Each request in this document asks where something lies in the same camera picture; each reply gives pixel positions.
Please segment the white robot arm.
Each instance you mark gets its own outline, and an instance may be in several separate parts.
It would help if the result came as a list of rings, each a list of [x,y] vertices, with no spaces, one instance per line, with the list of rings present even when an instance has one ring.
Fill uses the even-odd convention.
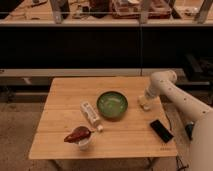
[[[144,110],[151,108],[151,100],[165,95],[192,122],[194,129],[190,144],[189,171],[213,171],[213,107],[178,88],[173,70],[154,72],[149,86],[138,97]]]

